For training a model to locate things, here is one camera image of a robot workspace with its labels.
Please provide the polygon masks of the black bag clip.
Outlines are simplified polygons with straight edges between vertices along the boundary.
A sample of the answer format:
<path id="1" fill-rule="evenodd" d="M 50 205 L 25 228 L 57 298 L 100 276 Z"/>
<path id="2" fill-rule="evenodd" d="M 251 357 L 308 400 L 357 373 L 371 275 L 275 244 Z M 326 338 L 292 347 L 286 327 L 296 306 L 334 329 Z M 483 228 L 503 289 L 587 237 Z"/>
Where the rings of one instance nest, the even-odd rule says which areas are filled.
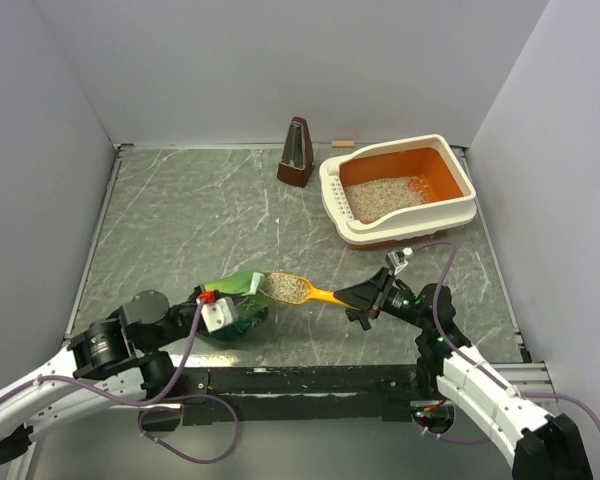
<path id="1" fill-rule="evenodd" d="M 367 310 L 356 310 L 346 308 L 345 314 L 350 322 L 357 322 L 361 326 L 363 331 L 368 331 L 371 329 L 369 312 Z"/>

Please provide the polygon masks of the green litter bag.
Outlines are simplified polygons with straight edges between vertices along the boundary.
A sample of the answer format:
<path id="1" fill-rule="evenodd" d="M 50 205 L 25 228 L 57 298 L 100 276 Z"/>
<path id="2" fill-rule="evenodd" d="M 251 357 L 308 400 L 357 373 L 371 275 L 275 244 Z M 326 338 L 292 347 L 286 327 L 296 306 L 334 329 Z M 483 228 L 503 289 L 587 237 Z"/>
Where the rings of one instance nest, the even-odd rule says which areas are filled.
<path id="1" fill-rule="evenodd" d="M 247 270 L 196 286 L 189 299 L 195 303 L 200 296 L 206 299 L 197 332 L 214 340 L 231 342 L 243 338 L 264 322 L 269 308 L 275 304 L 264 292 L 265 280 L 263 271 Z M 207 317 L 222 299 L 231 311 L 231 319 L 220 326 L 215 319 Z"/>

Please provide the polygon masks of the yellow plastic scoop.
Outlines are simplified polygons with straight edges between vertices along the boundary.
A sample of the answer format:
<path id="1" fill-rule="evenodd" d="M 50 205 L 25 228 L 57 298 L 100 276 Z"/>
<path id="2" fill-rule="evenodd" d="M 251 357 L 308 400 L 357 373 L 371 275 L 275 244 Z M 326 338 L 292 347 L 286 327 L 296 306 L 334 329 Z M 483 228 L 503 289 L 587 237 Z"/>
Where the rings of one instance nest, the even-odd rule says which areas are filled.
<path id="1" fill-rule="evenodd" d="M 265 275 L 264 293 L 279 303 L 303 305 L 309 301 L 349 308 L 349 305 L 335 297 L 332 291 L 317 288 L 301 276 L 271 272 Z"/>

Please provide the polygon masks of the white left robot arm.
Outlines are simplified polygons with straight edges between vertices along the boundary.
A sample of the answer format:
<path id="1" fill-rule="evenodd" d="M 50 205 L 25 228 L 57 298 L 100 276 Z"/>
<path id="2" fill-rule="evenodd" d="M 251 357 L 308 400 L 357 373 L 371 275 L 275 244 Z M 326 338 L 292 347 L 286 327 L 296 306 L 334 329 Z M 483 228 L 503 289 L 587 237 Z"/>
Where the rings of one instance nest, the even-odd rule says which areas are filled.
<path id="1" fill-rule="evenodd" d="M 0 390 L 0 465 L 27 452 L 43 422 L 83 413 L 88 405 L 144 407 L 174 396 L 184 367 L 165 346 L 193 341 L 201 324 L 216 326 L 215 297 L 181 304 L 147 290 L 92 323 L 50 360 Z"/>

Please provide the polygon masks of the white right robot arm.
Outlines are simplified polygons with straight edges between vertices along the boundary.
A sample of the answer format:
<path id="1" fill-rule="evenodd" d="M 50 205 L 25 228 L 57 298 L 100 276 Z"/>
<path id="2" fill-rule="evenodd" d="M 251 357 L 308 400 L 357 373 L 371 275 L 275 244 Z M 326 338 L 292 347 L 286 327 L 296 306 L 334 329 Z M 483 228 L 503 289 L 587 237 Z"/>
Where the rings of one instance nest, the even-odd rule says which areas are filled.
<path id="1" fill-rule="evenodd" d="M 576 424 L 526 398 L 483 358 L 454 323 L 448 287 L 428 284 L 414 294 L 386 267 L 338 290 L 347 317 L 368 330 L 386 313 L 420 329 L 416 384 L 428 398 L 459 407 L 506 459 L 515 479 L 590 479 Z"/>

